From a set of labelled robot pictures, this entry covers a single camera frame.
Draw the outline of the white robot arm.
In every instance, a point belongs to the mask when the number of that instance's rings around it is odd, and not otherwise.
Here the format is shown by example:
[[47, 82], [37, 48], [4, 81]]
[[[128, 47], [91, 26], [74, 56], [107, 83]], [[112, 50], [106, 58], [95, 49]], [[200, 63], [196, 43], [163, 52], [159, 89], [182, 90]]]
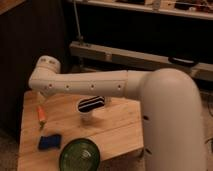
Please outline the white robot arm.
[[140, 104], [146, 171], [207, 171], [202, 100], [183, 71], [108, 71], [62, 74], [60, 62], [42, 56], [29, 78], [31, 89], [56, 93], [120, 97]]

